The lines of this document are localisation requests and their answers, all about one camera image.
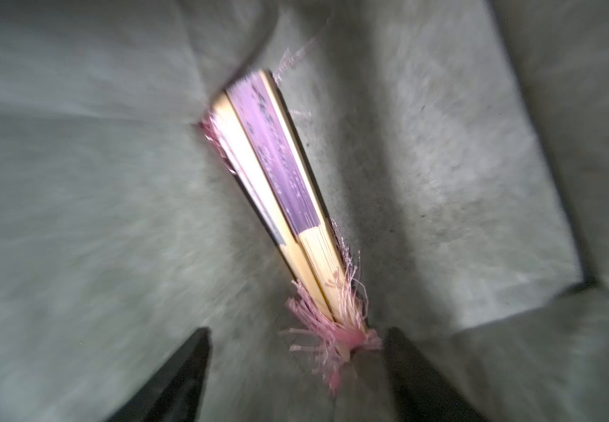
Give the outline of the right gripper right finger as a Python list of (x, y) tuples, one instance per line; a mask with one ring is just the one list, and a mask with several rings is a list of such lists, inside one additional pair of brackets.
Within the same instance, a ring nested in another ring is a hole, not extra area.
[(400, 421), (486, 420), (396, 327), (383, 339), (383, 359)]

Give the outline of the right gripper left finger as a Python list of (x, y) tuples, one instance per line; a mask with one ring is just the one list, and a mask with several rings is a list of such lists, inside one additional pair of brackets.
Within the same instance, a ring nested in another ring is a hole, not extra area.
[(200, 327), (109, 421), (195, 421), (202, 404), (212, 343)]

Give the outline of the purple patterned folding fan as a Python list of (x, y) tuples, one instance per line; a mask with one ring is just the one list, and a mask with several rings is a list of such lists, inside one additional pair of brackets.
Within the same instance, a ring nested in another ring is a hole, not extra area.
[(326, 217), (325, 203), (272, 73), (255, 71), (226, 93), (274, 195), (287, 239), (300, 254), (296, 261), (307, 272), (294, 279), (297, 294), (286, 305), (303, 325), (300, 332), (319, 343), (290, 349), (313, 353), (318, 372), (335, 394), (352, 353), (382, 347), (377, 332), (366, 324), (369, 301), (358, 274), (358, 258), (335, 222)]

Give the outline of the olive green tote bag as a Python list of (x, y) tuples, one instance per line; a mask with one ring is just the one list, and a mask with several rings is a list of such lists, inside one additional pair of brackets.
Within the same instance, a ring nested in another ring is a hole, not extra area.
[(490, 421), (609, 421), (609, 1), (0, 1), (0, 421), (108, 421), (196, 329), (196, 421), (330, 397), (290, 272), (199, 128), (271, 69), (396, 327)]

